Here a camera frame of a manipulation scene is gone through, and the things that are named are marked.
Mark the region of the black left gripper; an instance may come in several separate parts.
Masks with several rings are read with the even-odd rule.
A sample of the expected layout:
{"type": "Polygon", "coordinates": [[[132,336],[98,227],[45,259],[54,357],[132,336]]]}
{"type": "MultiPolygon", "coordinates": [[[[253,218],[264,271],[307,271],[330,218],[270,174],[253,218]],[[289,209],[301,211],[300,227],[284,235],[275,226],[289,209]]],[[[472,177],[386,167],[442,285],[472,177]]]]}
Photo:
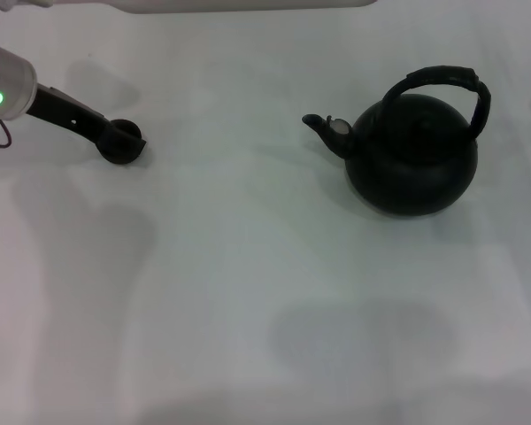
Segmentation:
{"type": "Polygon", "coordinates": [[[104,153],[141,153],[146,145],[140,128],[130,120],[111,120],[76,101],[66,93],[39,85],[30,115],[67,129],[92,143],[104,153]]]}

